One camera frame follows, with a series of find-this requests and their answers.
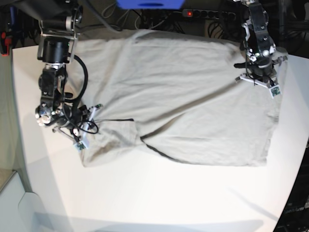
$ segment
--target white table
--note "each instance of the white table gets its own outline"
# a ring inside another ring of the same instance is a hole
[[[36,123],[37,47],[13,54],[28,175],[56,231],[273,231],[309,137],[309,60],[289,57],[266,167],[185,165],[139,151],[85,168],[69,140]]]

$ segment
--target black cable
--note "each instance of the black cable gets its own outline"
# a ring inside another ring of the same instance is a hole
[[[68,103],[73,103],[72,106],[72,113],[75,113],[75,111],[77,110],[77,107],[86,91],[87,85],[88,85],[88,70],[86,65],[84,64],[84,62],[77,56],[74,55],[74,59],[81,65],[83,72],[84,72],[84,83],[83,83],[83,87],[81,92],[79,93],[79,95],[75,98],[75,99],[65,99],[65,102]]]
[[[86,132],[86,133],[88,133],[88,134],[97,134],[98,133],[98,126],[93,122],[93,125],[95,125],[95,127],[97,128],[97,131],[96,132],[91,132],[91,131],[88,131],[88,130],[84,130],[83,128],[81,128],[81,127],[79,127],[79,126],[77,126],[74,122],[72,122],[70,119],[69,119],[69,117],[67,116],[67,114],[66,114],[66,111],[65,111],[65,109],[64,109],[64,106],[67,106],[67,107],[69,107],[68,105],[66,105],[66,104],[63,104],[62,105],[62,112],[63,112],[63,115],[64,115],[64,117],[66,118],[66,120],[72,125],[72,126],[74,126],[74,128],[77,128],[77,129],[79,129],[79,130],[81,130],[81,131],[84,131],[84,132]]]
[[[210,31],[211,26],[212,26],[212,25],[215,25],[216,23],[218,23],[218,22],[217,22],[217,21],[213,21],[213,22],[209,23],[209,25],[208,25],[208,27],[207,27],[207,33],[208,33],[208,37],[209,37],[209,38],[211,38],[211,31]]]
[[[183,28],[180,26],[180,24],[179,24],[179,22],[178,22],[178,21],[176,21],[176,24],[177,24],[177,25],[178,25],[178,27],[180,28],[180,31],[182,32],[182,34],[185,34],[185,32],[184,32]]]
[[[220,27],[220,23],[217,23],[217,25],[211,30],[211,34],[210,34],[210,37],[212,37],[212,34],[214,33],[214,31]]]
[[[307,32],[305,32],[302,41],[299,43],[299,46],[296,49],[294,49],[294,51],[290,52],[290,54],[296,53],[303,46],[305,39],[306,39],[306,35],[307,35]]]
[[[92,133],[94,133],[94,134],[97,134],[98,133],[98,126],[97,126],[97,124],[95,123],[95,122],[93,122],[93,121],[89,121],[89,120],[82,120],[82,121],[80,121],[80,122],[78,122],[77,124],[80,124],[80,123],[88,123],[88,124],[92,124],[97,130],[96,130],[96,132],[92,132]]]
[[[287,33],[284,36],[284,39],[281,39],[280,41],[288,41],[288,40],[293,40],[299,36],[301,36],[302,32],[297,32],[297,31],[290,31],[289,33]]]
[[[133,10],[133,9],[132,9],[132,11],[140,17],[140,20],[141,20],[142,22],[144,22],[144,18],[141,16],[140,13],[138,13],[136,10]]]
[[[216,35],[218,35],[218,34],[219,34],[219,36],[217,37],[217,39],[219,39],[220,36],[223,34],[223,30],[217,31],[217,32],[213,35],[213,37],[216,38]]]
[[[182,34],[183,34],[183,32],[181,31],[181,29],[176,25],[175,21],[172,20],[171,22],[172,22],[174,28],[176,29],[176,31],[177,31],[178,33],[182,33]]]
[[[35,41],[34,38],[32,39],[32,41],[34,42],[35,45],[39,45],[39,44]]]
[[[111,26],[106,20],[100,15],[100,13],[93,7],[89,0],[81,0],[81,2],[94,14],[94,16],[110,31],[119,33],[122,29],[118,26]]]
[[[223,6],[224,6],[225,1],[226,1],[226,0],[221,0],[221,1],[220,1],[220,4],[219,4],[219,9],[218,9],[219,20],[220,20],[222,29],[223,29],[223,31],[226,33],[227,37],[228,37],[228,38],[233,38],[233,36],[232,36],[232,35],[229,33],[229,31],[227,30],[227,27],[226,27],[226,24],[225,24],[223,15],[222,15],[222,9],[223,9]]]
[[[267,77],[269,79],[270,86],[274,86],[275,82],[270,78],[270,76],[267,76]]]

